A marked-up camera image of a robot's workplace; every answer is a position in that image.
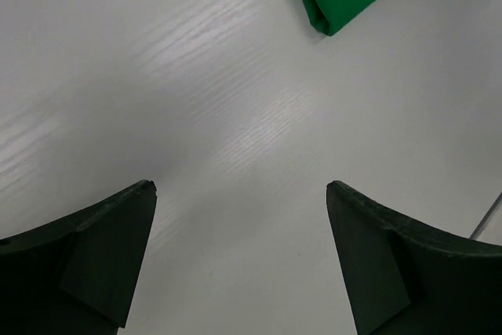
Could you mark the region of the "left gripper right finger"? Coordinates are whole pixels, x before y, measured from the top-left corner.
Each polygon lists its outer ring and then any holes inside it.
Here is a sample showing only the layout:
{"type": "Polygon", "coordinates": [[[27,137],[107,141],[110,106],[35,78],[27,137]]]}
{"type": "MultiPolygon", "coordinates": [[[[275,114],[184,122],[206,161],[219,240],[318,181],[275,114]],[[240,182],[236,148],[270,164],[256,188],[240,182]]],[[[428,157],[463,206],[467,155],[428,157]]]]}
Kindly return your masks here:
{"type": "Polygon", "coordinates": [[[439,230],[341,181],[326,205],[359,334],[499,334],[501,248],[439,230]]]}

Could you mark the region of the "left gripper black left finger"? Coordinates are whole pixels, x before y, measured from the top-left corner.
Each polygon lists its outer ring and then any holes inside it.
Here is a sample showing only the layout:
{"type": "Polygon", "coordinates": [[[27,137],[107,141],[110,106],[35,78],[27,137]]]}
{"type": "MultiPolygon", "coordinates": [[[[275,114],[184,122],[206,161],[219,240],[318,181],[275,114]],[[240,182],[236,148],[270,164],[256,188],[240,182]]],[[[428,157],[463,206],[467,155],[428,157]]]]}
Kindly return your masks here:
{"type": "Polygon", "coordinates": [[[109,198],[1,240],[3,334],[116,334],[151,232],[156,187],[109,198]]]}

